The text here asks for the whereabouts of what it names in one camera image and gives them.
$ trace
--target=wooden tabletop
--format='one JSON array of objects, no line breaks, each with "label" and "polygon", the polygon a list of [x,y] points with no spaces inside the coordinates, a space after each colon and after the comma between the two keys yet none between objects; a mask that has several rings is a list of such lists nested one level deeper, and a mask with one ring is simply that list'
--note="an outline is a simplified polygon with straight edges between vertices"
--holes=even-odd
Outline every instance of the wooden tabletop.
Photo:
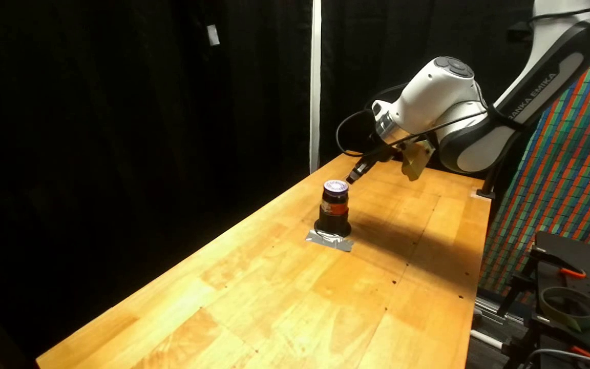
[{"label": "wooden tabletop", "polygon": [[40,367],[465,367],[489,200],[398,162],[350,186],[350,252],[308,239],[338,155],[77,331]]}]

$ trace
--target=cable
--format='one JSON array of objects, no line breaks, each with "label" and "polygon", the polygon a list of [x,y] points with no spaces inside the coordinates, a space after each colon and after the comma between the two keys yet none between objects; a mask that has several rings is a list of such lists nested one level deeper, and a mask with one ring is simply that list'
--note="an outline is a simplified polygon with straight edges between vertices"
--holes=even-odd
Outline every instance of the cable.
[{"label": "cable", "polygon": [[574,13],[582,13],[582,11],[590,11],[590,7],[579,7],[579,9],[572,9],[572,11],[538,13],[538,17],[532,17],[531,20],[537,23],[537,20],[542,20],[542,19],[563,19],[563,17],[574,17]]},{"label": "cable", "polygon": [[577,358],[577,360],[588,360],[590,362],[590,357],[583,357],[583,355],[576,355],[576,353],[570,353],[570,350],[557,350],[557,349],[537,349],[532,350],[529,357],[527,357],[527,365],[531,365],[531,360],[538,355],[555,355],[555,357],[570,357],[570,358]]},{"label": "cable", "polygon": [[345,117],[345,119],[335,124],[335,146],[338,146],[338,149],[340,149],[341,154],[347,154],[347,155],[359,158],[360,151],[350,151],[350,149],[341,148],[338,133],[340,133],[341,124],[347,124],[350,119],[355,119],[355,117],[359,117],[359,114],[363,114],[363,113],[367,113],[367,110],[355,110],[353,114]]},{"label": "cable", "polygon": [[401,90],[401,87],[406,87],[406,84],[407,84],[407,81],[401,81],[401,84],[395,84],[395,86],[390,86],[390,87],[378,90],[370,101],[367,101],[367,103],[363,104],[363,109],[370,109],[370,104],[372,104],[380,94],[388,94],[388,92],[394,92],[394,90]]},{"label": "cable", "polygon": [[433,127],[433,128],[420,131],[420,133],[407,135],[407,138],[404,138],[404,140],[400,140],[400,142],[395,142],[395,144],[401,144],[401,142],[407,142],[407,140],[411,140],[411,138],[427,135],[427,133],[435,133],[435,131],[444,128],[444,127],[449,127],[449,124],[454,124],[454,122],[460,122],[460,120],[465,120],[465,119],[480,117],[480,114],[486,114],[486,113],[487,113],[487,110],[477,110],[477,113],[472,113],[472,114],[462,114],[462,117],[453,119],[453,120],[446,120],[446,122],[443,122],[443,124],[438,124],[438,127]]}]

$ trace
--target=wall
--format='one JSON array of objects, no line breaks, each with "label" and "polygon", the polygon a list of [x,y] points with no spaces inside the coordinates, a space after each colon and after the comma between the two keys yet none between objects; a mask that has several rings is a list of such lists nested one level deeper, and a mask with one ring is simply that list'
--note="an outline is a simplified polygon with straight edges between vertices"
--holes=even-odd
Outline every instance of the wall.
[{"label": "wall", "polygon": [[590,243],[590,69],[542,114],[492,223],[481,287],[504,293],[534,232]]}]

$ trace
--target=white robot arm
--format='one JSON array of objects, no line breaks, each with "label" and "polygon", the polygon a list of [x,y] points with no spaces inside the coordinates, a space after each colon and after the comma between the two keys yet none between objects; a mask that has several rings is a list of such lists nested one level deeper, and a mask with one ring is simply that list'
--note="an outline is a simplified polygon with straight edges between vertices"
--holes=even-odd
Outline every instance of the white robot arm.
[{"label": "white robot arm", "polygon": [[454,172],[484,172],[590,65],[590,0],[537,0],[532,49],[521,76],[487,104],[476,73],[454,57],[428,61],[395,103],[375,101],[375,133],[348,182],[394,154],[406,138],[431,138]]}]

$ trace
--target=black background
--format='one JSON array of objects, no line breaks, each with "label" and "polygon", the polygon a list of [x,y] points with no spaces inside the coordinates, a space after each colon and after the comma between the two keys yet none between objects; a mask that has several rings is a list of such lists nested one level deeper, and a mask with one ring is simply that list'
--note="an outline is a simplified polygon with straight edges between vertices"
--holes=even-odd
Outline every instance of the black background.
[{"label": "black background", "polygon": [[[310,2],[0,0],[0,324],[46,350],[308,173]],[[431,57],[494,101],[523,2],[323,0],[335,124]],[[211,46],[205,27],[218,24]]]}]

